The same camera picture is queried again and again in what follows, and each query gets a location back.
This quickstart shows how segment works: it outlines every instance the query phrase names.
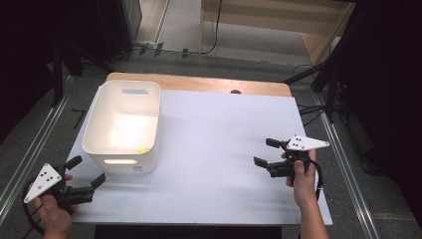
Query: white table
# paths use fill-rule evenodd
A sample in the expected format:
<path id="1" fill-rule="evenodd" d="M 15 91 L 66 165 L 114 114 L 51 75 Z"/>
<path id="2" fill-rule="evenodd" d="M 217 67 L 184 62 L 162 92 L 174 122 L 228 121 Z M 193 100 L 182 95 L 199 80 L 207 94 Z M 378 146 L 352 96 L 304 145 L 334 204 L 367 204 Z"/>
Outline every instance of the white table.
<path id="1" fill-rule="evenodd" d="M 284 178 L 271 178 L 253 156 L 280 160 L 265 139 L 305 135 L 295 99 L 163 90 L 160 158 L 147 174 L 110 174 L 75 222 L 96 224 L 299 224 L 300 211 Z M 102 173 L 82 150 L 86 118 L 69 155 L 73 186 Z M 323 193 L 324 223 L 332 224 Z"/>

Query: human hand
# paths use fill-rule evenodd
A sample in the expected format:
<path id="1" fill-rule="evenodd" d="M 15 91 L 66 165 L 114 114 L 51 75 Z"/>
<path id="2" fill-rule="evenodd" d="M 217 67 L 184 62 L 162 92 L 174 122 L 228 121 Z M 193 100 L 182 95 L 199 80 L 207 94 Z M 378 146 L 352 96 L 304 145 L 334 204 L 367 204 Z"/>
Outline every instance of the human hand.
<path id="1" fill-rule="evenodd" d="M 311 160 L 317 160 L 317 152 L 315 149 L 310 150 Z M 316 168 L 310 164 L 307 171 L 305 171 L 304 162 L 301 160 L 295 161 L 295 182 L 290 177 L 286 178 L 286 185 L 294 188 L 295 201 L 300 208 L 303 208 L 309 203 L 317 202 L 315 182 L 316 182 Z"/>
<path id="2" fill-rule="evenodd" d="M 69 181 L 72 176 L 65 175 L 65 179 Z M 44 238 L 68 238 L 72 229 L 72 217 L 58 206 L 56 198 L 53 195 L 45 195 L 34 201 L 37 208 L 43 205 L 38 213 L 45 227 Z"/>

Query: bin handle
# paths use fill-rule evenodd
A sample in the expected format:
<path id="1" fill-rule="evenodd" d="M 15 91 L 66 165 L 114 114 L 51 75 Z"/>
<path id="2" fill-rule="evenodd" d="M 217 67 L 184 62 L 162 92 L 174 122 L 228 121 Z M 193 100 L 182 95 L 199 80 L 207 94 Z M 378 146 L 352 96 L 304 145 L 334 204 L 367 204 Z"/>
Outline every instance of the bin handle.
<path id="1" fill-rule="evenodd" d="M 122 93 L 127 95 L 136 95 L 136 96 L 147 96 L 149 91 L 147 90 L 138 90 L 138 89 L 123 89 L 121 90 Z"/>

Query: gray floor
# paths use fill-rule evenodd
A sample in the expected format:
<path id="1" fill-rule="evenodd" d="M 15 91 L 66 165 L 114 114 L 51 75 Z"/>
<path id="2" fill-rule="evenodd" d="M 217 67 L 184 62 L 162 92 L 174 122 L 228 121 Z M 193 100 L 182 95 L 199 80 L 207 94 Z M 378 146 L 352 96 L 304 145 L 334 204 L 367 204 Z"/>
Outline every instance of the gray floor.
<path id="1" fill-rule="evenodd" d="M 178 1 L 182 2 L 182 0 L 173 0 L 170 7 L 177 8 L 175 3 Z M 170 24 L 170 14 L 177 15 L 171 12 L 171 10 L 172 8 L 170 8 L 168 13 L 160 40 L 164 42 L 164 46 L 167 46 L 168 50 L 177 50 L 177 48 L 183 47 L 173 43 L 175 40 L 172 39 L 178 39 L 175 32 L 183 33 L 183 31 L 178 31 L 174 25 Z M 245 34 L 253 34 L 253 29 L 247 29 L 246 32 Z M 239 34 L 230 36 L 230 31 L 222 31 L 221 33 L 227 34 L 223 37 L 223 39 L 226 39 L 227 44 L 230 41 L 236 41 L 236 36 L 239 36 Z M 280 82 L 292 75 L 295 66 L 307 64 L 309 61 L 304 58 L 306 54 L 304 52 L 305 48 L 303 47 L 302 41 L 297 38 L 297 34 L 286 33 L 284 37 L 291 39 L 291 44 L 295 45 L 295 50 L 292 51 L 292 47 L 284 50 L 283 47 L 280 47 L 282 52 L 278 56 L 281 59 L 280 61 L 274 60 L 276 58 L 272 58 L 272 54 L 267 54 L 269 52 L 271 53 L 271 51 L 265 50 L 266 42 L 254 45 L 260 45 L 261 50 L 254 48 L 251 50 L 253 52 L 260 51 L 261 54 L 249 54 L 249 50 L 242 50 L 243 48 L 251 47 L 248 45 L 249 43 L 240 44 L 241 42 L 238 42 L 237 48 L 225 51 L 225 41 L 221 41 L 220 43 L 222 45 L 219 45 L 218 54 L 223 53 L 222 55 L 192 55 L 186 59 L 182 59 L 179 54 L 164 52 L 160 56 L 154 57 L 154 53 L 148 51 L 143 55 L 134 53 L 126 56 L 112 64 L 112 66 L 118 71 L 130 73 L 156 73 L 245 81 Z M 305 68 L 300 67 L 295 70 L 295 73 L 297 74 Z M 98 86 L 105 79 L 106 73 L 102 70 L 96 66 L 86 65 L 86 70 L 81 78 L 72 77 L 68 80 L 67 90 L 71 90 L 69 92 L 69 98 L 46 141 L 41 145 L 41 150 L 36 152 L 33 157 L 34 163 L 31 166 L 31 175 L 39 170 L 42 163 L 46 161 L 54 164 L 66 160 L 79 130 L 79 125 L 76 127 L 75 125 L 80 117 L 80 113 L 73 110 L 86 110 Z M 316 104 L 316 94 L 311 91 L 308 85 L 312 80 L 313 78 L 309 77 L 291 86 L 293 96 L 296 98 L 298 104 L 308 106 L 314 106 Z M 52 102 L 52 98 L 53 94 L 48 93 L 41 99 L 33 110 L 12 131 L 3 144 L 0 145 L 0 164 L 2 165 L 0 168 L 0 188 L 2 197 L 4 196 L 3 192 L 8 189 L 8 182 L 16 177 L 14 177 L 15 170 L 23 158 L 27 160 L 24 163 L 28 162 L 29 156 L 25 154 L 51 110 L 50 103 Z M 314 116 L 312 114 L 304 116 L 303 122 L 308 122 Z M 362 158 L 356 149 L 354 139 L 351 137 L 348 129 L 340 122 L 337 115 L 334 116 L 333 127 L 341 142 L 347 163 L 363 195 L 364 202 L 370 211 L 371 218 L 374 220 L 378 238 L 422 238 L 421 229 L 410 213 L 398 186 L 386 177 L 373 176 L 363 170 Z M 329 139 L 323 123 L 323 115 L 308 124 L 305 129 L 308 136 Z M 352 194 L 350 194 L 349 188 L 347 188 L 346 180 L 341 173 L 340 164 L 332 147 L 320 149 L 318 151 L 318 160 L 323 169 L 325 182 L 324 193 L 328 198 L 327 203 L 333 219 L 333 225 L 327 228 L 330 238 L 370 238 L 365 236 L 365 230 L 362 229 L 362 224 L 356 213 L 356 205 L 353 204 Z M 4 211 L 1 214 L 1 218 L 4 218 L 4 220 L 0 227 L 0 238 L 22 238 L 29 228 L 19 202 L 20 193 L 15 196 L 17 198 L 11 198 L 14 203 L 7 210 L 7 215 Z M 284 238 L 297 238 L 298 232 L 298 226 L 284 226 Z M 93 237 L 94 225 L 77 224 L 74 226 L 74 233 L 71 238 Z M 33 232 L 29 238 L 40 238 L 40 236 Z"/>

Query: floor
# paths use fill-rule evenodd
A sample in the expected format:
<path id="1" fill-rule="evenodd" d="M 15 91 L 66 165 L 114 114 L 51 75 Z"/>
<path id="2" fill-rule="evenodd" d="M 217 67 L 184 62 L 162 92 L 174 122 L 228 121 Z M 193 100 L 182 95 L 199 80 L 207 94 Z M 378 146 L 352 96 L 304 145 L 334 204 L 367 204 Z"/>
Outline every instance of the floor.
<path id="1" fill-rule="evenodd" d="M 189 21 L 189 16 L 198 14 L 198 2 L 170 1 L 157 38 L 157 43 L 163 43 L 163 50 L 198 51 L 198 23 Z M 204 49 L 213 45 L 215 27 L 206 27 Z M 208 56 L 182 59 L 181 54 L 174 52 L 161 52 L 158 57 L 153 51 L 142 55 L 136 52 L 111 65 L 122 72 L 281 82 L 307 69 L 310 63 L 298 33 L 223 24 L 219 26 L 217 48 Z M 53 94 L 48 93 L 0 145 L 0 238 L 22 238 L 29 228 L 18 199 L 19 186 L 13 186 L 26 180 L 25 176 L 20 177 L 24 175 L 22 171 L 31 174 L 45 161 L 57 163 L 66 159 L 80 127 L 81 111 L 88 108 L 105 78 L 102 70 L 86 65 L 81 78 L 68 77 L 65 81 L 66 102 L 61 108 L 51 110 Z M 311 91 L 313 79 L 308 77 L 291 85 L 298 105 L 323 105 L 324 92 Z M 335 145 L 318 152 L 324 171 L 324 194 L 333 219 L 333 226 L 327 228 L 330 238 L 422 238 L 398 186 L 387 177 L 364 170 L 355 139 L 340 117 L 334 115 L 334 124 L 330 124 L 324 114 L 316 117 L 317 114 L 304 115 L 303 123 L 309 122 L 305 126 L 308 136 Z M 51 121 L 50 127 L 45 125 L 46 119 Z M 42 127 L 45 135 L 38 134 Z M 31 149 L 34 143 L 38 150 Z M 298 226 L 284 226 L 283 238 L 297 238 L 298 232 Z M 77 224 L 71 238 L 94 238 L 94 233 L 94 225 Z M 29 238 L 40 236 L 32 232 Z"/>

